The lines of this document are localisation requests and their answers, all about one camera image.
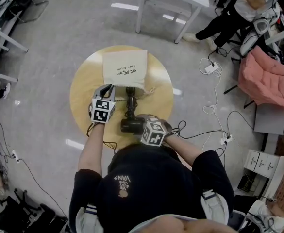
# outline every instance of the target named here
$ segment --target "drawstring bag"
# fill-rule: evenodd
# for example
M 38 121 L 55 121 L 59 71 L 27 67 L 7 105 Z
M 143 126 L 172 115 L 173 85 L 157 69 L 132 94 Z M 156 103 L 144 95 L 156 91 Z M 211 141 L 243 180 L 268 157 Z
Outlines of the drawstring bag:
M 127 100 L 126 87 L 135 87 L 135 97 L 152 93 L 145 90 L 147 51 L 131 50 L 103 54 L 104 84 L 116 87 L 115 101 Z

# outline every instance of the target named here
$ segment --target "power outlet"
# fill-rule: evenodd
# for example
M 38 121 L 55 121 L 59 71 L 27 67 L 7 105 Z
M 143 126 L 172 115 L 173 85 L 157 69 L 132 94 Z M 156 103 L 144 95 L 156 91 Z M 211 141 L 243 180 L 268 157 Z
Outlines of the power outlet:
M 227 139 L 226 137 L 225 137 L 225 138 L 221 138 L 220 143 L 221 143 L 221 145 L 225 145 L 225 141 L 226 141 L 227 143 L 229 143 L 229 142 L 231 142 L 232 140 L 233 140 L 233 135 L 231 134 L 228 139 Z
M 218 64 L 216 64 L 216 63 L 213 63 L 213 64 L 214 64 L 214 66 L 211 64 L 211 65 L 209 65 L 208 67 L 206 67 L 206 68 L 204 69 L 204 71 L 206 72 L 207 75 L 210 75 L 210 74 L 213 73 L 215 70 L 219 69 Z
M 12 156 L 16 159 L 17 163 L 20 163 L 20 159 L 18 158 L 15 150 L 12 150 Z

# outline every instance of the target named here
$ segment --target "white cable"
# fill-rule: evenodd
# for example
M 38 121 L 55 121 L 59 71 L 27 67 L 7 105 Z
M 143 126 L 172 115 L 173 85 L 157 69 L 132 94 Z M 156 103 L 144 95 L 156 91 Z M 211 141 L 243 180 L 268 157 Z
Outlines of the white cable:
M 200 72 L 201 72 L 202 74 L 204 74 L 204 75 L 207 75 L 206 72 L 202 72 L 202 70 L 201 70 L 201 63 L 202 63 L 202 60 L 207 60 L 207 61 L 210 61 L 210 60 L 209 60 L 209 59 L 206 59 L 206 58 L 202 58 L 202 59 L 200 60 L 200 64 L 199 64 L 199 70 L 200 70 Z M 220 125 L 220 127 L 221 127 L 221 130 L 224 130 L 224 129 L 223 129 L 223 126 L 222 126 L 221 123 L 220 123 L 219 118 L 218 118 L 217 115 L 216 115 L 216 106 L 217 106 L 217 104 L 218 104 L 218 98 L 217 98 L 217 93 L 216 93 L 216 87 L 219 85 L 219 83 L 220 83 L 220 81 L 221 81 L 221 74 L 222 74 L 222 72 L 223 72 L 223 68 L 221 67 L 221 65 L 220 65 L 219 63 L 217 63 L 217 62 L 214 62 L 214 63 L 217 64 L 217 65 L 220 67 L 220 69 L 221 69 L 221 70 L 215 70 L 215 71 L 213 71 L 213 75 L 214 75 L 215 77 L 219 77 L 219 81 L 218 81 L 217 85 L 214 87 L 214 92 L 215 92 L 215 97 L 216 97 L 216 103 L 215 103 L 215 105 L 206 105 L 206 106 L 204 106 L 204 107 L 202 108 L 202 110 L 203 110 L 204 113 L 206 113 L 206 114 L 208 114 L 208 115 L 214 114 L 214 116 L 215 116 L 216 119 L 218 120 L 218 123 L 219 123 L 219 125 Z M 211 111 L 210 113 L 208 113 L 208 112 L 205 111 L 205 108 L 211 108 L 212 111 Z M 206 141 L 204 142 L 204 144 L 203 144 L 203 146 L 202 146 L 202 150 L 203 150 L 204 145 L 206 144 L 206 142 L 210 139 L 211 134 L 212 134 L 212 132 L 210 133 L 209 137 L 208 137 L 208 138 L 206 139 Z

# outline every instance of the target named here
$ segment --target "white t-shirt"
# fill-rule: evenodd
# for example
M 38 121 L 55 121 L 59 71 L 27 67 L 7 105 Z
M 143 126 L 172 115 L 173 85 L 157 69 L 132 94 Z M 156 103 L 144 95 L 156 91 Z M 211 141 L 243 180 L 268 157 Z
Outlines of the white t-shirt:
M 253 21 L 256 18 L 256 16 L 270 9 L 273 6 L 273 3 L 276 2 L 276 0 L 265 0 L 265 1 L 266 4 L 263 7 L 254 10 L 245 0 L 237 0 L 237 2 L 234 5 L 234 8 L 245 20 Z

